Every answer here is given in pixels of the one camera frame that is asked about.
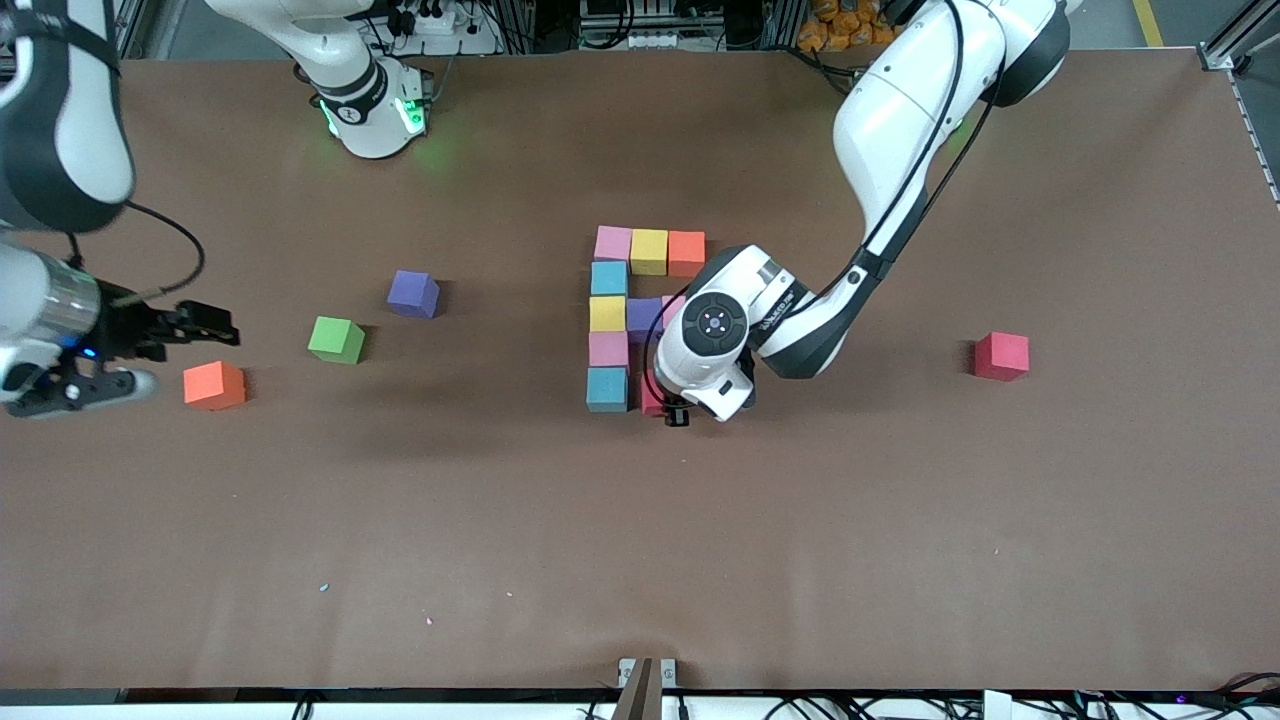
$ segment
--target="wooden block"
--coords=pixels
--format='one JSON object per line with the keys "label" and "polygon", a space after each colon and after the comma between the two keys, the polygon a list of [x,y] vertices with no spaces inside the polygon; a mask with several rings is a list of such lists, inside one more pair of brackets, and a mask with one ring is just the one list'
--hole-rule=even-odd
{"label": "wooden block", "polygon": [[645,382],[644,375],[636,375],[636,382],[640,383],[640,411],[650,418],[662,418],[667,414],[667,409],[662,405],[662,398],[654,395],[649,386],[652,384],[654,389],[660,391],[658,387],[658,378],[653,377],[653,369],[649,369],[649,382]]}
{"label": "wooden block", "polygon": [[244,373],[221,360],[182,372],[182,398],[201,410],[225,410],[242,405]]}
{"label": "wooden block", "polygon": [[593,297],[589,302],[591,307],[593,333],[626,332],[627,329],[626,297],[618,295],[612,295],[607,297]]}
{"label": "wooden block", "polygon": [[1030,369],[1030,341],[1024,336],[991,333],[973,348],[973,374],[979,378],[1010,382]]}
{"label": "wooden block", "polygon": [[627,411],[626,369],[588,368],[586,407],[591,413],[626,413]]}
{"label": "wooden block", "polygon": [[631,260],[631,228],[600,225],[595,231],[596,260]]}
{"label": "wooden block", "polygon": [[631,351],[627,346],[627,333],[589,333],[588,365],[593,368],[628,368]]}
{"label": "wooden block", "polygon": [[307,343],[316,357],[326,363],[355,365],[360,363],[360,350],[365,346],[365,331],[351,320],[342,318],[316,318],[311,329],[311,342]]}
{"label": "wooden block", "polygon": [[440,286],[430,273],[396,270],[387,304],[406,318],[434,318],[440,300]]}
{"label": "wooden block", "polygon": [[672,296],[663,295],[662,305],[666,310],[662,311],[662,331],[667,332],[667,328],[673,328],[680,325],[680,311],[685,309],[685,296],[671,300]]}
{"label": "wooden block", "polygon": [[667,274],[667,231],[631,231],[631,273]]}
{"label": "wooden block", "polygon": [[707,233],[671,231],[667,233],[667,274],[691,278],[707,264]]}
{"label": "wooden block", "polygon": [[620,260],[591,263],[591,295],[627,293],[627,264]]}
{"label": "wooden block", "polygon": [[[644,342],[645,336],[649,334],[649,328],[653,327],[654,319],[658,318],[660,313],[660,297],[628,297],[627,337],[631,342]],[[649,345],[652,346],[660,334],[662,320],[658,320],[658,327],[653,328],[653,338],[650,338]]]}

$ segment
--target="light blue cube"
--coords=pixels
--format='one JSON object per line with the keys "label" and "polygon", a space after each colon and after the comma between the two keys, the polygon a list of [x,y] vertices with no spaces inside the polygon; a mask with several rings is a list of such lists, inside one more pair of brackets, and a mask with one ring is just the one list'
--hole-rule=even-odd
{"label": "light blue cube", "polygon": [[627,295],[627,264],[618,260],[591,263],[591,295]]}
{"label": "light blue cube", "polygon": [[627,411],[626,368],[586,369],[586,409],[591,413]]}

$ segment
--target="green light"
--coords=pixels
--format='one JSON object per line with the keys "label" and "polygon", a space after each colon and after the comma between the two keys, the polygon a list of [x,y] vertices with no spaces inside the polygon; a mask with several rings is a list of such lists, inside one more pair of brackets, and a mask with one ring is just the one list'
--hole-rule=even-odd
{"label": "green light", "polygon": [[324,100],[320,101],[320,110],[324,111],[324,118],[329,120],[329,135],[340,138],[342,136],[338,135],[338,126],[333,122],[333,114],[329,113],[329,108],[324,104]]}
{"label": "green light", "polygon": [[417,135],[426,128],[426,122],[422,119],[422,106],[417,101],[403,101],[399,97],[396,99],[396,109],[401,114],[401,120],[404,122],[404,129],[412,135]]}

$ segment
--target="brown table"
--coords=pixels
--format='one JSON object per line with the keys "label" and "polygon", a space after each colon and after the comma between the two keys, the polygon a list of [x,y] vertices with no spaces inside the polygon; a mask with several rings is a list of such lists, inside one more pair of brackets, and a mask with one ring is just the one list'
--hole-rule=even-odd
{"label": "brown table", "polygon": [[[132,64],[137,199],[205,238],[147,404],[0,423],[4,685],[1208,687],[1280,664],[1280,218],[1228,79],[1074,53],[997,111],[836,364],[730,424],[582,402],[598,223],[758,242],[813,284],[860,237],[840,99],[782,55],[461,60],[361,161],[288,64]],[[179,277],[142,217],[82,241]],[[41,247],[61,252],[58,238]],[[444,315],[384,307],[398,268]],[[640,283],[657,295],[673,281]],[[360,366],[317,314],[371,325]],[[965,374],[1032,338],[1014,384]],[[227,359],[252,401],[183,406]],[[328,584],[326,592],[320,587]]]}

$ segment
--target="yellow block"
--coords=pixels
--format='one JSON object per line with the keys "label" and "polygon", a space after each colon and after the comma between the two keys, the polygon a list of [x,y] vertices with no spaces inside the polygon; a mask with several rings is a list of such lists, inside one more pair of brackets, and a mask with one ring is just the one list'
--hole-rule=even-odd
{"label": "yellow block", "polygon": [[667,274],[667,231],[631,231],[631,274]]}
{"label": "yellow block", "polygon": [[622,296],[591,297],[591,332],[626,332],[627,299]]}

